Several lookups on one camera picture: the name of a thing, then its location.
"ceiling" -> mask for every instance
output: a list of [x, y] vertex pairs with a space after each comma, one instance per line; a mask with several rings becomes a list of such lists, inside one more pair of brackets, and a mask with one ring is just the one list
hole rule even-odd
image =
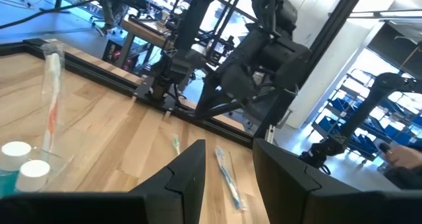
[[[395, 0], [390, 7], [390, 10], [408, 9], [422, 9], [422, 0]], [[389, 24], [414, 43], [422, 40], [422, 19], [412, 21], [394, 20]]]

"metal frame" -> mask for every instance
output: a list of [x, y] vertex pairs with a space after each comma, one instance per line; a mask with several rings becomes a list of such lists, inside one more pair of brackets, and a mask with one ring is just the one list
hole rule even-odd
[[[336, 37], [337, 33], [340, 31], [341, 27], [343, 26], [344, 22], [346, 21], [349, 14], [352, 12], [353, 8], [356, 6], [359, 0], [341, 0], [338, 4], [338, 7], [334, 10], [331, 17], [328, 19], [328, 22], [321, 30], [321, 33], [318, 35], [315, 43], [313, 44], [312, 48], [315, 48], [316, 45], [319, 46], [311, 55], [312, 63], [318, 63], [319, 59], [322, 57], [328, 46], [331, 44], [332, 40]], [[15, 53], [29, 53], [34, 55], [40, 59], [44, 59], [43, 51], [40, 49], [40, 46], [46, 43], [40, 39], [34, 40], [24, 40], [23, 42], [18, 43], [7, 43], [0, 45], [0, 56], [11, 55]], [[311, 65], [311, 69], [309, 70], [309, 74], [313, 70], [315, 65]], [[122, 93], [126, 96], [134, 96], [137, 89], [141, 88], [141, 86], [128, 81], [120, 76], [109, 72], [108, 70], [101, 69], [96, 65], [88, 63], [74, 55], [69, 53], [65, 53], [65, 68], [66, 70], [83, 76], [87, 79], [90, 79], [94, 82], [97, 82], [103, 86], [106, 86], [112, 90], [115, 90], [119, 93]], [[253, 144], [253, 136], [247, 134], [246, 132], [240, 131], [232, 126], [229, 126], [219, 120], [213, 118], [202, 118], [199, 119], [198, 117], [194, 117], [193, 113], [195, 112], [193, 109], [186, 107], [184, 105], [178, 104], [174, 109], [168, 109], [163, 106], [163, 104], [157, 104], [149, 99], [145, 99], [142, 97], [137, 96], [137, 101], [146, 103], [159, 109], [160, 111], [171, 111], [172, 115], [183, 119], [189, 123], [192, 123], [196, 126], [209, 130], [210, 132], [216, 133], [224, 138], [237, 142], [242, 146], [245, 146], [249, 149], [252, 148]], [[280, 111], [281, 107], [285, 107], [286, 104], [286, 95], [283, 93], [278, 96], [276, 103], [270, 109], [275, 113]], [[223, 111], [227, 111], [227, 108], [230, 107], [237, 107], [238, 105], [227, 105]], [[269, 119], [265, 119], [260, 128], [262, 132], [258, 132], [257, 136], [262, 134], [262, 137], [265, 137], [266, 129], [273, 125], [273, 123]]]

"shelving unit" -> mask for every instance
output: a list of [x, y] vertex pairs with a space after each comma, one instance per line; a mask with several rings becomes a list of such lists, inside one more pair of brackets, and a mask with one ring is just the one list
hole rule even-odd
[[[375, 75], [359, 69], [347, 73], [324, 107], [320, 109], [317, 119], [312, 123], [313, 130], [317, 131], [324, 139], [339, 131], [367, 96], [362, 90], [358, 92], [356, 88], [352, 89], [347, 85], [360, 85], [368, 92], [374, 80]], [[403, 97], [407, 97], [407, 95], [401, 94], [400, 98]], [[418, 138], [418, 135], [422, 137], [421, 112], [415, 114], [390, 99], [382, 101], [375, 112], [377, 113], [374, 115], [371, 113], [367, 120], [359, 126], [361, 130], [356, 131], [349, 141], [348, 149], [364, 157], [363, 163], [366, 163], [367, 160], [373, 161], [380, 154], [374, 143], [378, 143], [380, 140], [386, 143], [396, 142], [405, 146], [422, 148], [422, 139]], [[400, 123], [404, 128], [396, 129], [396, 123]]]

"white pillar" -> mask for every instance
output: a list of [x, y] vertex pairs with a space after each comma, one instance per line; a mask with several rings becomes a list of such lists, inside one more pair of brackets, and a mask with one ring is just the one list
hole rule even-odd
[[[325, 18], [326, 21], [329, 11], [324, 13], [315, 10], [319, 5], [323, 5], [323, 9], [327, 9], [326, 4], [322, 3], [326, 0], [319, 0], [317, 2], [315, 2], [315, 0], [304, 0], [302, 6], [306, 5], [307, 1], [313, 1], [312, 3], [309, 3], [312, 5], [313, 18], [323, 19], [325, 14], [327, 16]], [[394, 0], [360, 0], [354, 11], [386, 10], [393, 2]], [[305, 10], [302, 10], [302, 8], [298, 7], [298, 9], [299, 16], [301, 14], [309, 15], [309, 13], [304, 13], [303, 11]], [[305, 85], [302, 87], [299, 95], [290, 105], [290, 110], [292, 110], [293, 113], [287, 120], [289, 126], [299, 128], [303, 124], [319, 99], [324, 95], [333, 81], [335, 81], [339, 73], [345, 67], [345, 64], [357, 51], [363, 40], [367, 38], [377, 23], [377, 20], [347, 20], [326, 53], [322, 56]], [[317, 35], [321, 28], [308, 28], [308, 32], [312, 32], [310, 33], [310, 37], [316, 37], [315, 34]], [[306, 32], [306, 29], [302, 28], [301, 33], [303, 34], [304, 32]]]

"floor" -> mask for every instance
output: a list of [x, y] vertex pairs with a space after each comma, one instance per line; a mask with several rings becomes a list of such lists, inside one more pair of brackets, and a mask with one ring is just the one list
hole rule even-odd
[[[0, 3], [2, 7], [0, 24], [34, 14], [38, 11], [38, 7], [51, 8], [52, 2], [52, 0], [41, 1], [37, 5], [37, 9], [34, 10], [18, 9]], [[26, 23], [3, 29], [0, 31], [0, 43], [15, 42], [26, 38], [57, 38], [93, 56], [101, 57], [107, 40], [116, 36], [100, 37], [86, 20], [85, 16], [80, 18], [74, 14], [45, 14]], [[198, 99], [202, 90], [201, 83], [200, 80], [196, 80], [186, 89], [185, 93], [189, 99]], [[307, 126], [300, 130], [285, 126], [276, 131], [275, 141], [278, 146], [300, 154], [302, 151], [308, 150], [312, 142], [318, 142], [321, 139], [315, 132], [309, 135], [310, 131], [311, 129]], [[377, 171], [377, 165], [382, 163], [380, 159], [364, 165], [361, 162], [362, 159], [358, 155], [343, 154], [331, 157], [327, 161], [327, 165], [331, 169], [333, 177], [360, 190], [397, 189]]]

